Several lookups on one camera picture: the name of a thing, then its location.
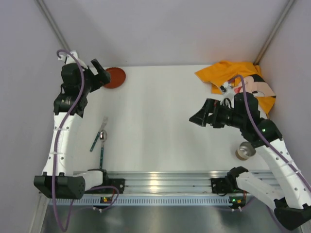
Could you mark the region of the red round plastic plate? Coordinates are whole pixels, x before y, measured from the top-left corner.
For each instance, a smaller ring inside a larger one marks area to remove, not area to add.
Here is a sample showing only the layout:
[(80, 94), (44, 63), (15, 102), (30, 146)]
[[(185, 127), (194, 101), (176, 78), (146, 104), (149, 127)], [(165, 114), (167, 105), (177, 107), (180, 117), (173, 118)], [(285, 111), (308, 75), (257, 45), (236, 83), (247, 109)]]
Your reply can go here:
[(110, 67), (106, 69), (106, 71), (110, 74), (110, 83), (105, 84), (104, 88), (115, 89), (125, 82), (126, 73), (123, 69), (119, 67)]

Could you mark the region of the orange Mickey Mouse placemat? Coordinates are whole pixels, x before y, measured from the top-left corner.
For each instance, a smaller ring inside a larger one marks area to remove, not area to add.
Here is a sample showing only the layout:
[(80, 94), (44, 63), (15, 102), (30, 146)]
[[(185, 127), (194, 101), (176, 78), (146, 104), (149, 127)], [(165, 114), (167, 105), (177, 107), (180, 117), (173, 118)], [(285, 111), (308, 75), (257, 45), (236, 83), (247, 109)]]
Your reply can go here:
[(253, 94), (259, 101), (259, 106), (269, 115), (276, 101), (276, 94), (263, 79), (260, 66), (251, 62), (220, 61), (197, 71), (196, 76), (204, 83), (211, 84), (212, 94), (221, 94), (220, 86), (225, 82), (231, 83), (236, 94), (243, 92), (241, 79), (245, 83), (245, 90)]

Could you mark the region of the metal fork green handle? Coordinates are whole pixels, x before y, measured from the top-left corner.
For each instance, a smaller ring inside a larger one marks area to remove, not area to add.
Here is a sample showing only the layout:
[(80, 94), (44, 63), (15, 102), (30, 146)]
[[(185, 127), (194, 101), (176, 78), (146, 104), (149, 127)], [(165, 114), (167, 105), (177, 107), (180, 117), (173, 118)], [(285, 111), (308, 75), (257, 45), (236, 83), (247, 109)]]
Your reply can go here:
[(101, 126), (100, 126), (100, 128), (99, 128), (99, 130), (98, 130), (98, 132), (97, 132), (97, 134), (96, 134), (96, 136), (95, 136), (95, 139), (94, 139), (94, 141), (93, 141), (93, 143), (92, 143), (92, 145), (91, 145), (91, 148), (90, 148), (90, 150), (89, 150), (90, 152), (93, 152), (93, 150), (94, 150), (94, 148), (95, 148), (95, 145), (96, 145), (97, 141), (98, 141), (99, 138), (100, 138), (101, 132), (104, 130), (104, 128), (105, 128), (105, 126), (106, 126), (106, 124), (107, 124), (107, 121), (108, 121), (108, 117), (107, 117), (107, 116), (104, 116), (103, 121), (102, 121), (102, 124), (101, 124)]

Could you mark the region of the small metal cup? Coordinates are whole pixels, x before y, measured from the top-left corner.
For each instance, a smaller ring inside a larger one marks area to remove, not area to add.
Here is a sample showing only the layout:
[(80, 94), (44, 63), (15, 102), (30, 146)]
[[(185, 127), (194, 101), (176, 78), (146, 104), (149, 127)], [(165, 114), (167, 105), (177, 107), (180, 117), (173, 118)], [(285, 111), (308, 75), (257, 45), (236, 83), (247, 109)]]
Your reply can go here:
[(255, 154), (256, 150), (249, 142), (242, 142), (235, 152), (236, 157), (242, 161), (248, 160)]

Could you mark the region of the metal spoon green handle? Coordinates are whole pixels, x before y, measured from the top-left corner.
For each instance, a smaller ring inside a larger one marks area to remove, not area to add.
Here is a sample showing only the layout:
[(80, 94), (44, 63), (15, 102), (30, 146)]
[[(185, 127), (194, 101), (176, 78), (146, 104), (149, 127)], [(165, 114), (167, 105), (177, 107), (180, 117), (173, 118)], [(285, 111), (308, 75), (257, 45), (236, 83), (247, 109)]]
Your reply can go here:
[(104, 161), (104, 144), (107, 140), (107, 132), (106, 130), (102, 130), (100, 132), (100, 141), (101, 141), (101, 150), (100, 150), (100, 169), (103, 168), (103, 161)]

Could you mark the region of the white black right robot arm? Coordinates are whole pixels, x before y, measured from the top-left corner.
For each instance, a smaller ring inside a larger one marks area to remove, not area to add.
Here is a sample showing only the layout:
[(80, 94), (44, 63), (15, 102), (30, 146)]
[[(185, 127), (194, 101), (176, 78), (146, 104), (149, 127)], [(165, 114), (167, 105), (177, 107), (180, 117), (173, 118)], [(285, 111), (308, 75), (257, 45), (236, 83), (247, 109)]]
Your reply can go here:
[(311, 219), (311, 187), (303, 178), (286, 149), (282, 134), (275, 123), (260, 116), (259, 101), (250, 93), (239, 93), (234, 105), (206, 99), (203, 107), (189, 121), (205, 127), (224, 126), (240, 130), (243, 138), (262, 157), (276, 178), (278, 191), (242, 167), (227, 172), (225, 180), (231, 192), (243, 190), (268, 206), (279, 223), (292, 231)]

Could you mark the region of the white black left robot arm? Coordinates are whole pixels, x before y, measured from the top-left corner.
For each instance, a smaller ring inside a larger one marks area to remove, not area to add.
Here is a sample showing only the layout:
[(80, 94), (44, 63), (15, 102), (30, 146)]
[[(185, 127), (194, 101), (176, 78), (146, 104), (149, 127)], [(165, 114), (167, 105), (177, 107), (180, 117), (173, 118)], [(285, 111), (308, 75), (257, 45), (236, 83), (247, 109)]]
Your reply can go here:
[(61, 91), (53, 103), (53, 136), (47, 162), (41, 175), (34, 177), (34, 186), (50, 199), (79, 200), (94, 186), (107, 179), (102, 169), (90, 169), (74, 174), (77, 133), (82, 123), (89, 93), (110, 83), (110, 74), (91, 60), (96, 73), (79, 59), (76, 51), (58, 50), (58, 59), (64, 62), (61, 68), (63, 80)]

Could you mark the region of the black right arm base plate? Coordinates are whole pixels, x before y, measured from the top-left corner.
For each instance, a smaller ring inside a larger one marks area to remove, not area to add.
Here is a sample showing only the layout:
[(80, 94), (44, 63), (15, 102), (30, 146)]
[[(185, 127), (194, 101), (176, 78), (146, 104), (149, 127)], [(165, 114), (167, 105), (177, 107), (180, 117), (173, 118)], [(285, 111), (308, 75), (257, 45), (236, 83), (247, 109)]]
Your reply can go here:
[(225, 196), (233, 193), (231, 183), (226, 178), (211, 178), (212, 193), (219, 196)]

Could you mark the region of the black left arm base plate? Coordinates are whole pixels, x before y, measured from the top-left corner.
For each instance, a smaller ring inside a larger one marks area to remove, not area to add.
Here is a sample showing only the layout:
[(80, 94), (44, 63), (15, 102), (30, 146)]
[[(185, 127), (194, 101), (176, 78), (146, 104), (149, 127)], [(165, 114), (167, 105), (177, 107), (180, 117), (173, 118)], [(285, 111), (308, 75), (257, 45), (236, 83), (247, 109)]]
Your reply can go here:
[[(120, 194), (123, 194), (124, 188), (125, 188), (125, 179), (121, 178), (108, 178), (103, 183), (104, 186), (113, 186), (118, 189)], [(112, 194), (117, 193), (114, 189), (111, 188), (105, 188), (103, 189), (102, 193), (104, 194)]]

